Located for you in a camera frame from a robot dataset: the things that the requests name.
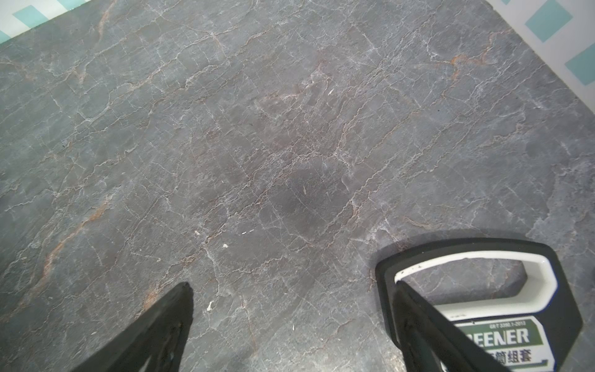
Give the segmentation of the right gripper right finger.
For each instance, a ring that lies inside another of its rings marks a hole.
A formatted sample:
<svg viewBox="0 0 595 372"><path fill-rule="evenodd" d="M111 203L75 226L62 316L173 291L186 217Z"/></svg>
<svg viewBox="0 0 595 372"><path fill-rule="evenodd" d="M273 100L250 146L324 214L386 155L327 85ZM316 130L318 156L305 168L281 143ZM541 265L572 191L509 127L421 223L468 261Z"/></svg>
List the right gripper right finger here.
<svg viewBox="0 0 595 372"><path fill-rule="evenodd" d="M409 284L396 283L393 307L408 371L507 371Z"/></svg>

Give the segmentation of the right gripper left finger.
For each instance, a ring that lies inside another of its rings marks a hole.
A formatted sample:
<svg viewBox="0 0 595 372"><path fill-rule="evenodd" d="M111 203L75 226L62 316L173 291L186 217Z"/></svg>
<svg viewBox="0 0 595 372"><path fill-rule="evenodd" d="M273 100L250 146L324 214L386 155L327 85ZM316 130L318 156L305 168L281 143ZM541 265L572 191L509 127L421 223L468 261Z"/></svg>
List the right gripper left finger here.
<svg viewBox="0 0 595 372"><path fill-rule="evenodd" d="M174 286L76 371L178 371L193 322L194 294Z"/></svg>

